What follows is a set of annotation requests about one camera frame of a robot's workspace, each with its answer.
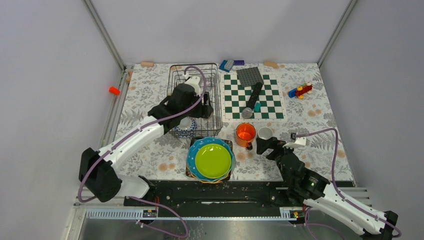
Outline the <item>yellow polka dot plate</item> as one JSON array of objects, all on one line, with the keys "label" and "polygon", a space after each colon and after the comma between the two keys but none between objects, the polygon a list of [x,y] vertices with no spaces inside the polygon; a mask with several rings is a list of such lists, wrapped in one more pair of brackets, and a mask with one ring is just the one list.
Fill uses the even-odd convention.
[{"label": "yellow polka dot plate", "polygon": [[229,180],[228,178],[216,179],[214,181],[201,180],[201,179],[198,179],[198,178],[194,178],[194,179],[196,181],[200,182],[200,183],[203,183],[203,184],[219,184],[219,183],[226,182],[226,181]]}]

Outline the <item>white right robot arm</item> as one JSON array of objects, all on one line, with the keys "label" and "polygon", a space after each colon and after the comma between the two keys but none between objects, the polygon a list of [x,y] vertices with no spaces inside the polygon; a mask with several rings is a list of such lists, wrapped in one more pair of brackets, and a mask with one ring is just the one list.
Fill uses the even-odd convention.
[{"label": "white right robot arm", "polygon": [[267,159],[275,161],[283,182],[287,185],[286,198],[293,206],[304,204],[345,224],[364,240],[391,240],[394,238],[398,215],[392,211],[380,211],[363,204],[339,190],[319,173],[306,168],[294,150],[303,147],[306,138],[293,142],[276,137],[256,139],[256,153],[271,149]]}]

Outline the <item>grey blue ceramic mug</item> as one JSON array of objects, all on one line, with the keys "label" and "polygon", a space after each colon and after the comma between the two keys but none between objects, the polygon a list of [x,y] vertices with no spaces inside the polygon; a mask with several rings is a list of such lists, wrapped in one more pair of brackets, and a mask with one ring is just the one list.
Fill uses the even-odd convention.
[{"label": "grey blue ceramic mug", "polygon": [[274,136],[274,132],[269,127],[261,127],[257,131],[257,137],[262,140],[268,140]]}]

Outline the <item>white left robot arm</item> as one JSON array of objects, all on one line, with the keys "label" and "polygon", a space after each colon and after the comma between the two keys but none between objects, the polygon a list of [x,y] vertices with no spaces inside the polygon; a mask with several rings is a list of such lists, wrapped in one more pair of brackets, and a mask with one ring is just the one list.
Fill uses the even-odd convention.
[{"label": "white left robot arm", "polygon": [[119,175],[122,165],[143,147],[168,133],[181,120],[192,116],[202,117],[209,105],[204,104],[206,87],[197,93],[200,86],[181,83],[129,133],[118,140],[94,150],[87,148],[81,155],[79,180],[93,194],[84,199],[78,190],[78,200],[87,203],[98,199],[105,203],[114,197],[136,197],[144,206],[152,204],[155,192],[142,177]]}]

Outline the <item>orange ceramic mug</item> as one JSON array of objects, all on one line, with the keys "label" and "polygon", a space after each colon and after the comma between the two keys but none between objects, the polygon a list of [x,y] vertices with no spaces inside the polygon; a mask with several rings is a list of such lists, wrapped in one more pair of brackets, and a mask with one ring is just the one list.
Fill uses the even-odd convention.
[{"label": "orange ceramic mug", "polygon": [[235,130],[236,144],[242,148],[251,151],[253,149],[253,140],[256,137],[255,127],[247,122],[241,123]]}]

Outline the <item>green plate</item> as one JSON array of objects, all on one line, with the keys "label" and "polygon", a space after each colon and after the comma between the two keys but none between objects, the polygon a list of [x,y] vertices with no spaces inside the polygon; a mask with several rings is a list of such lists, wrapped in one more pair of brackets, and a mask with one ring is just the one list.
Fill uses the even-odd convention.
[{"label": "green plate", "polygon": [[233,157],[225,143],[208,143],[200,146],[194,154],[194,166],[205,178],[218,179],[232,167]]}]

